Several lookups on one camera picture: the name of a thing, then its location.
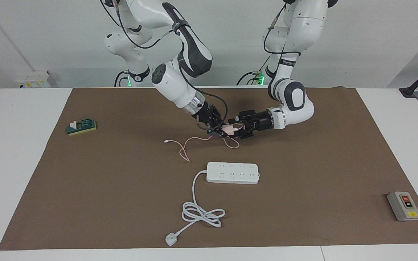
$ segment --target green indicator light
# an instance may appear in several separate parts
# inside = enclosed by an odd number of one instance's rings
[[[261,74],[260,78],[257,80],[257,85],[264,85],[265,77]]]

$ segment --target table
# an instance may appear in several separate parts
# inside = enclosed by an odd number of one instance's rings
[[[71,92],[0,89],[0,240]],[[397,89],[358,89],[418,193],[418,101]],[[0,260],[418,260],[418,244],[275,248],[63,249],[0,251]]]

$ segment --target white power strip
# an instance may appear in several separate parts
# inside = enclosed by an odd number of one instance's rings
[[[214,183],[257,184],[259,171],[252,163],[209,162],[206,180]]]

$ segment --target power socket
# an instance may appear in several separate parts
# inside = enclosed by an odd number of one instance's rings
[[[209,162],[206,180],[214,183],[257,184],[259,171],[256,164]]]
[[[16,79],[19,88],[52,88],[56,81],[48,71],[32,71],[25,76],[18,76]]]

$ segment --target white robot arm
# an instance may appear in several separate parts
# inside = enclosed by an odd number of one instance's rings
[[[241,123],[243,128],[234,135],[246,138],[254,135],[253,130],[284,129],[289,124],[306,121],[314,114],[314,105],[306,94],[304,85],[291,79],[296,59],[301,52],[312,46],[320,37],[327,14],[327,7],[337,0],[283,0],[284,8],[278,13],[262,42],[270,53],[270,63],[266,67],[269,96],[280,102],[277,107],[256,113],[242,111],[230,124]],[[281,12],[286,27],[274,26]]]
[[[143,80],[149,74],[146,59],[136,48],[143,48],[141,44],[152,38],[151,29],[171,26],[181,39],[182,50],[172,61],[156,67],[151,82],[163,96],[207,126],[202,129],[226,136],[222,132],[224,120],[219,111],[208,104],[202,91],[198,91],[187,80],[209,71],[212,55],[181,13],[170,3],[161,0],[108,0],[106,5],[116,7],[121,25],[131,35],[131,39],[128,39],[122,33],[109,34],[105,39],[106,46],[111,53],[126,60],[135,81]]]

